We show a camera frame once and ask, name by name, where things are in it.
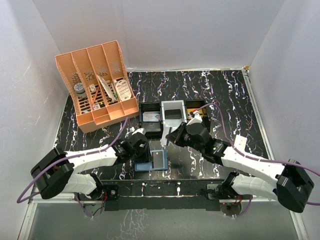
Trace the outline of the blue leather card holder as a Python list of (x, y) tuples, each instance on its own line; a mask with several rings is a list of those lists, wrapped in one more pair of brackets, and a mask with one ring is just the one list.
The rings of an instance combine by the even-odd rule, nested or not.
[(162, 150), (151, 150), (150, 154), (152, 157), (152, 152), (154, 151), (163, 151), (163, 160), (164, 160), (164, 168), (160, 169), (153, 169), (153, 160), (150, 162), (144, 162), (144, 163), (137, 163), (134, 166), (134, 170), (136, 172), (147, 172), (147, 171), (164, 171), (168, 169), (168, 154), (165, 149)]

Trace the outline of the silver card in tray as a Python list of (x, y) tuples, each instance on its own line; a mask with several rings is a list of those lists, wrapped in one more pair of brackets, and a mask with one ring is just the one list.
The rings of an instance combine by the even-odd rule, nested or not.
[(159, 122), (160, 121), (160, 112), (158, 111), (145, 111), (142, 114), (142, 121), (143, 122)]

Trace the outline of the black tray left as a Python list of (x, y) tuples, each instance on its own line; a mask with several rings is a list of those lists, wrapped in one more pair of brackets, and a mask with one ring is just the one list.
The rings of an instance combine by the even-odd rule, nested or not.
[[(160, 112), (159, 122), (143, 122), (144, 112)], [(159, 102), (141, 102), (139, 104), (139, 126), (145, 130), (148, 139), (160, 139), (163, 134), (161, 104)]]

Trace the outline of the small white eraser box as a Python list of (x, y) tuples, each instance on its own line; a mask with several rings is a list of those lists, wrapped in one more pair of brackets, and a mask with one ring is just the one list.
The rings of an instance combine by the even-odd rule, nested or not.
[(92, 93), (95, 93), (95, 92), (97, 91), (97, 88), (96, 88), (96, 86), (95, 86), (94, 84), (90, 84), (90, 85), (89, 85), (89, 89), (90, 89), (90, 91), (91, 91)]

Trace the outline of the black VIP credit card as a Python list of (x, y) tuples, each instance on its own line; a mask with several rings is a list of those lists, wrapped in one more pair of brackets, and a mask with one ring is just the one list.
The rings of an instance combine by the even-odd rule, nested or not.
[(153, 158), (153, 169), (163, 169), (164, 168), (164, 154), (162, 150), (153, 151), (152, 152)]

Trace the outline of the orange plastic file organizer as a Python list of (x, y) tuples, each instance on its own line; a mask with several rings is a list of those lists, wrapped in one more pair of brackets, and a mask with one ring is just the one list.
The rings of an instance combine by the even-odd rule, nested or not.
[[(79, 49), (76, 51), (57, 55), (55, 57), (57, 69), (68, 89), (73, 101), (76, 122), (83, 133), (119, 123), (125, 118), (133, 118), (139, 114), (139, 104), (132, 90), (124, 58), (118, 41)], [(97, 75), (106, 80), (115, 95), (115, 102), (108, 97)], [(115, 82), (120, 79), (127, 80), (132, 97), (121, 101), (115, 88)], [(87, 94), (86, 98), (79, 98), (74, 86), (82, 83)], [(100, 87), (94, 105), (89, 85)]]

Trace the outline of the white paper packet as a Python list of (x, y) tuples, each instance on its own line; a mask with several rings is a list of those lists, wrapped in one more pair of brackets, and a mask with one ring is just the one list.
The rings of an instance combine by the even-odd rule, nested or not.
[(103, 86), (108, 97), (111, 99), (111, 102), (114, 103), (116, 101), (116, 97), (112, 91), (112, 88), (109, 86), (109, 84), (106, 82), (106, 80), (104, 78), (102, 78), (101, 76), (97, 75), (97, 79), (99, 80), (99, 82)]

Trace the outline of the black tray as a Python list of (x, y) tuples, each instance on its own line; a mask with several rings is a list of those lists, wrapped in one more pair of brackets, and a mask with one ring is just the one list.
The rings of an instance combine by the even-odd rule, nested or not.
[[(144, 112), (160, 112), (159, 122), (143, 122)], [(159, 102), (141, 102), (139, 104), (139, 126), (145, 130), (148, 139), (160, 139), (163, 134), (161, 104)]]
[(206, 101), (203, 99), (192, 99), (185, 101), (185, 108), (187, 111), (187, 122), (189, 122), (194, 116), (194, 111), (198, 111), (199, 115), (202, 118), (202, 124), (209, 130), (210, 123), (210, 115), (208, 113), (207, 107), (204, 107), (199, 110), (200, 107), (204, 106)]

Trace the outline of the black tray right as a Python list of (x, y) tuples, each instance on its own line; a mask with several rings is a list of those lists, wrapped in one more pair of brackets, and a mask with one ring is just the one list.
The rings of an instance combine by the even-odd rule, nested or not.
[(185, 108), (187, 111), (187, 122), (189, 122), (194, 116), (194, 111), (198, 111), (199, 115), (202, 118), (202, 124), (209, 130), (210, 123), (210, 115), (208, 113), (207, 107), (204, 107), (199, 110), (200, 107), (204, 106), (206, 101), (203, 99), (192, 99), (185, 101)]

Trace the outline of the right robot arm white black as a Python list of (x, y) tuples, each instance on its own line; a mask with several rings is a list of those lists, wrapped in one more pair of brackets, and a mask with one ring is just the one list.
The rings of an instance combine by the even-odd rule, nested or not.
[(202, 192), (213, 199), (251, 195), (278, 201), (283, 207), (302, 213), (314, 183), (299, 162), (277, 163), (259, 159), (214, 138), (201, 122), (181, 123), (166, 139), (179, 147), (190, 147), (212, 164), (237, 169), (222, 184), (207, 186)]

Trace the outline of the orange pencil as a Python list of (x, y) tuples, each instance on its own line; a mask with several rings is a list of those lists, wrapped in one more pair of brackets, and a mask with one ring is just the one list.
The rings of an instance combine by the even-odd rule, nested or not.
[(100, 86), (98, 86), (96, 91), (95, 91), (94, 97), (92, 99), (92, 105), (95, 104), (99, 91), (100, 91)]

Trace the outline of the roll of tape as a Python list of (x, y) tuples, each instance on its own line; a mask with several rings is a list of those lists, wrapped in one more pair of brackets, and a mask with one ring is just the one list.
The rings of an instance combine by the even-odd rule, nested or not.
[(81, 82), (78, 82), (74, 85), (74, 91), (78, 98), (84, 99), (87, 97), (86, 90), (84, 88), (84, 85)]

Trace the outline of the white labelled blister pack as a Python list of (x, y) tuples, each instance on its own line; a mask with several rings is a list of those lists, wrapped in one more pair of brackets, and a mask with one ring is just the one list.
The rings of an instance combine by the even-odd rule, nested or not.
[(116, 80), (114, 85), (118, 93), (118, 97), (122, 102), (129, 100), (132, 97), (131, 89), (127, 80), (125, 79)]

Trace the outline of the white plastic bin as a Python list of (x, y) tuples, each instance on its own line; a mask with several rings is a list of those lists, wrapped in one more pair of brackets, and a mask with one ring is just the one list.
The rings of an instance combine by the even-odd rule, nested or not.
[(161, 118), (163, 132), (161, 145), (167, 145), (166, 135), (175, 131), (181, 123), (187, 122), (187, 111), (184, 100), (161, 101)]

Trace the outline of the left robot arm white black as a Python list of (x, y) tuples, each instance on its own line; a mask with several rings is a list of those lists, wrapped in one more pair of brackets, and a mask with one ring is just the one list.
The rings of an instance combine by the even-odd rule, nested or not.
[(145, 129), (131, 131), (128, 139), (117, 140), (113, 145), (82, 151), (53, 148), (30, 171), (41, 198), (48, 200), (60, 193), (79, 193), (90, 199), (101, 197), (103, 184), (95, 174), (84, 171), (128, 161), (144, 162), (152, 157)]

